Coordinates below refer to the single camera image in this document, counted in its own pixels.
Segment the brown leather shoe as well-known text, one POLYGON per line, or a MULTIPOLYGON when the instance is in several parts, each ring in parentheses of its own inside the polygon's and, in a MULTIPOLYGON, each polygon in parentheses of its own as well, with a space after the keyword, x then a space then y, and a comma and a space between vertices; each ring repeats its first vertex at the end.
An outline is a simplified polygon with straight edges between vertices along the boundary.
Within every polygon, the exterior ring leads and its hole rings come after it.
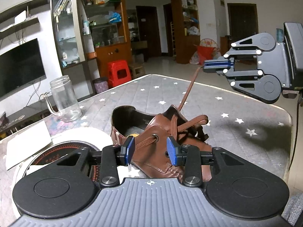
POLYGON ((111 114, 111 139, 115 145, 122 145, 135 134, 133 165, 150 178, 182 180, 184 166, 172 165, 166 155, 166 139, 171 136, 181 145, 194 145, 209 152, 212 148, 203 131, 208 122, 206 115, 187 120, 174 105, 157 115, 143 113, 133 106, 120 106, 111 114))

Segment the purple patterned waste bin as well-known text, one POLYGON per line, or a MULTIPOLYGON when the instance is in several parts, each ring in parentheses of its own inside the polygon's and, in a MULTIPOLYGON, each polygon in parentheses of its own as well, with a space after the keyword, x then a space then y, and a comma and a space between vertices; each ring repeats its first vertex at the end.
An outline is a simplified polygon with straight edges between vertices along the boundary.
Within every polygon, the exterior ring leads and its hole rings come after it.
POLYGON ((108 79, 107 77, 99 77, 92 81, 97 94, 108 90, 108 79))

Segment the clear glass jar mug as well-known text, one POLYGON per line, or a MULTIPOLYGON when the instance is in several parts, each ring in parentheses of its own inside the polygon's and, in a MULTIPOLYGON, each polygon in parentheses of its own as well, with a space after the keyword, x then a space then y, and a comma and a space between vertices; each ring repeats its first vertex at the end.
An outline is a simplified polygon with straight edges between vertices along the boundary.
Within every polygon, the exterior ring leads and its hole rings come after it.
POLYGON ((50 91, 45 92, 42 96, 46 101, 46 105, 50 113, 61 119, 63 122, 72 122, 81 117, 81 108, 68 75, 52 80, 50 82, 50 91), (55 112, 50 103, 50 94, 58 109, 57 112, 55 112))

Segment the small wooden stool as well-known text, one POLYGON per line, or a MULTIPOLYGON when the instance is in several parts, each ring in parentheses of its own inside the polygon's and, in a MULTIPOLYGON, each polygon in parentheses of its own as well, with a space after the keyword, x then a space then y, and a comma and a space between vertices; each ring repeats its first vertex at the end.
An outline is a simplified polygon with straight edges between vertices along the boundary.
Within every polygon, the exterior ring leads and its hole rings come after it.
POLYGON ((132 63, 128 65, 132 79, 137 79, 145 75, 144 66, 140 63, 132 63))

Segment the red plastic stool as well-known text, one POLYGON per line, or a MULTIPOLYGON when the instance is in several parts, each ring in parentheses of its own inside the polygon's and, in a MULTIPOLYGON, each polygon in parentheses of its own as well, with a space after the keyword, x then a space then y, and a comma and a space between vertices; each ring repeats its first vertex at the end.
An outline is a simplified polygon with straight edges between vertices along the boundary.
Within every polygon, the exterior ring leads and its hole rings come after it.
POLYGON ((110 88, 122 85, 132 80, 126 60, 111 61, 108 67, 108 86, 110 88))

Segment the glass door display cabinet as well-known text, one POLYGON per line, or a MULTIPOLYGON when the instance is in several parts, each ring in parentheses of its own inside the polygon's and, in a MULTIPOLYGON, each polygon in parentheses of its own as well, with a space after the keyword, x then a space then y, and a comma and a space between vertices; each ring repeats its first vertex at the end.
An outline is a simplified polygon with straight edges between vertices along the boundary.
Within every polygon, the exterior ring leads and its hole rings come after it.
POLYGON ((70 77, 77 98, 88 98, 99 74, 84 6, 81 0, 50 0, 50 11, 61 72, 70 77))

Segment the white paper sheet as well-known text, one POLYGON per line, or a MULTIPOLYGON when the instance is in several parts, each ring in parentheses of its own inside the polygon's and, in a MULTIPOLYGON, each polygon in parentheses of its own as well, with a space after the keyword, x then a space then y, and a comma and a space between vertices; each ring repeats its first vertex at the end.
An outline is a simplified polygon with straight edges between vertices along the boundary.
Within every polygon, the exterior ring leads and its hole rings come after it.
POLYGON ((6 170, 10 170, 52 142, 44 121, 7 142, 6 170))

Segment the brown wooden cabinet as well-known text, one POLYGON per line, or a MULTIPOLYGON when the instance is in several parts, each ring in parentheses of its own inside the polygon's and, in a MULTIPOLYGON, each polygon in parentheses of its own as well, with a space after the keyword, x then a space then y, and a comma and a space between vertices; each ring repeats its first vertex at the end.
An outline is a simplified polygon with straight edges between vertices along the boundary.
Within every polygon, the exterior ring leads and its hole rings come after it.
POLYGON ((124 59, 131 62, 131 45, 125 0, 82 0, 88 18, 96 62, 101 77, 107 64, 124 59))

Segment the black flat television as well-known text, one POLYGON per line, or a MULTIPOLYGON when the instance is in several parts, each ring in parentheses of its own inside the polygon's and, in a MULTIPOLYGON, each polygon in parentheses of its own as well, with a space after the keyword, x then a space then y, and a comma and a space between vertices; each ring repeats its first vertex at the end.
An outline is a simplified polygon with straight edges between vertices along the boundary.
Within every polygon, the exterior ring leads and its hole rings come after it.
POLYGON ((46 75, 36 38, 2 54, 0 64, 1 97, 46 75))

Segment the white router box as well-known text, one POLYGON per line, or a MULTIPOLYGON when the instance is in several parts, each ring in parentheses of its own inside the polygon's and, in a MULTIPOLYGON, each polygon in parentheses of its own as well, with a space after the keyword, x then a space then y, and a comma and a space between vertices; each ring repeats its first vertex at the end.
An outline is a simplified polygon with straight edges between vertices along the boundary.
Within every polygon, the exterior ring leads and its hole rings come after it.
POLYGON ((14 18, 14 23, 20 24, 29 18, 30 18, 30 15, 28 14, 28 12, 26 10, 24 10, 14 18))

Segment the dark wall shelf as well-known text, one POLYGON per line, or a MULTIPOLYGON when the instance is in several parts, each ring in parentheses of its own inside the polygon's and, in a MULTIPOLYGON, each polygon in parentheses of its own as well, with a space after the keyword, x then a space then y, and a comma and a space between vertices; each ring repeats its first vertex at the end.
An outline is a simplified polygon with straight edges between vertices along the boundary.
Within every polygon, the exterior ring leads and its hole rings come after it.
POLYGON ((13 23, 6 29, 1 30, 1 40, 11 34, 16 33, 17 31, 23 30, 29 26, 39 23, 38 18, 36 16, 31 16, 30 12, 32 9, 49 4, 49 1, 50 0, 28 0, 1 12, 1 23, 4 23, 10 19, 14 19, 22 12, 25 12, 26 15, 24 21, 13 23))

